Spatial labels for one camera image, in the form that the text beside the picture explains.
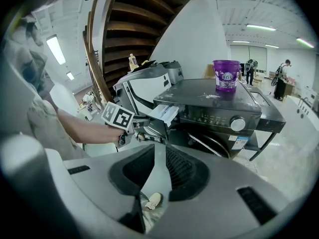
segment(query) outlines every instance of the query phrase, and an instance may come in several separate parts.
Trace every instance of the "shirt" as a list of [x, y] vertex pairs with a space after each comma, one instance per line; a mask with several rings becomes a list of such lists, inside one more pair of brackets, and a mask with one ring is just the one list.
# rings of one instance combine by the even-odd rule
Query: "shirt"
[[22, 18], [15, 31], [5, 37], [4, 43], [4, 54], [9, 63], [36, 93], [27, 111], [32, 136], [44, 148], [58, 151], [63, 160], [88, 157], [66, 133], [53, 106], [42, 99], [49, 94], [54, 83], [45, 71], [47, 57], [35, 22], [32, 16]]

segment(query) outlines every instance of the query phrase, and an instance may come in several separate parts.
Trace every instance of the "bottle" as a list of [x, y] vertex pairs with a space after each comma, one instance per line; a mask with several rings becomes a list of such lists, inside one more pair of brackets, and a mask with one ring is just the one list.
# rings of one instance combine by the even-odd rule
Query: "bottle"
[[133, 56], [133, 54], [130, 54], [129, 61], [130, 61], [130, 69], [131, 69], [131, 71], [133, 71], [134, 69], [139, 67], [139, 65], [138, 65], [138, 63], [136, 61], [136, 58], [135, 58], [135, 56]]

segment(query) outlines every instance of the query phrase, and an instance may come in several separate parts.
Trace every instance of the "black washing machine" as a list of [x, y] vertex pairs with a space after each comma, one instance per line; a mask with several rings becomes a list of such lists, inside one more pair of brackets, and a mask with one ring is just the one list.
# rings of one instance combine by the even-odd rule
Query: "black washing machine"
[[214, 79], [182, 80], [154, 99], [156, 105], [178, 106], [166, 128], [171, 144], [233, 158], [249, 141], [261, 108], [238, 82], [235, 92], [216, 89]]

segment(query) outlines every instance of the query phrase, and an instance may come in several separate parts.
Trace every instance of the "hand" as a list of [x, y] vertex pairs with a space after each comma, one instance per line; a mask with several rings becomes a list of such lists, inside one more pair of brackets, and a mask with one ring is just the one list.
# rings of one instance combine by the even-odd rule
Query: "hand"
[[125, 132], [123, 129], [106, 125], [106, 141], [107, 142], [118, 142], [120, 140], [120, 136]]

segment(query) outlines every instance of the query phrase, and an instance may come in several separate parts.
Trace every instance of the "ceiling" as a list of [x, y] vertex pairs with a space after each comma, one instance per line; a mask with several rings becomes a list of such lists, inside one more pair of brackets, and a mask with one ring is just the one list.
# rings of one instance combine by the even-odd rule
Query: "ceiling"
[[[98, 0], [94, 28], [93, 45], [99, 39], [100, 22], [105, 0]], [[48, 56], [47, 71], [53, 80], [64, 84], [74, 93], [92, 85], [82, 39], [82, 31], [87, 24], [88, 12], [93, 0], [59, 0], [53, 6], [35, 12], [43, 42], [57, 34], [66, 63], [59, 65], [48, 46], [44, 45]], [[300, 37], [315, 46], [318, 39], [306, 16], [294, 0], [217, 0], [217, 8], [225, 30], [228, 44], [233, 40], [250, 41], [248, 45], [265, 47], [265, 44], [280, 48], [309, 49], [296, 41]], [[247, 28], [247, 24], [272, 26], [277, 31]], [[75, 80], [70, 81], [66, 73], [71, 71]]]
[[[294, 0], [217, 0], [226, 41], [250, 41], [247, 45], [280, 48], [307, 48], [296, 41], [302, 38], [315, 47], [317, 36]], [[247, 24], [271, 26], [277, 31], [247, 28]]]

